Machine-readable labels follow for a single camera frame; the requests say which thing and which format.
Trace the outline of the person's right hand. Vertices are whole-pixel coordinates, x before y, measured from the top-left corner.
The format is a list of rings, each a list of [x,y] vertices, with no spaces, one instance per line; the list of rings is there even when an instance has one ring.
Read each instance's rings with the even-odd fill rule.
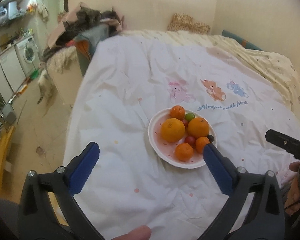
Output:
[[[296,175],[290,185],[290,189],[287,193],[287,200],[285,202],[285,212],[292,216],[300,209],[300,190],[298,183],[298,175]]]

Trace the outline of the person's left hand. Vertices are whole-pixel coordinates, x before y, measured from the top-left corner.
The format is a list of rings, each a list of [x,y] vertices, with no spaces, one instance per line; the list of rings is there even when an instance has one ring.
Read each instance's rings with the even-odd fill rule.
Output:
[[[146,225],[142,225],[127,234],[115,237],[113,240],[149,240],[151,234],[151,229]]]

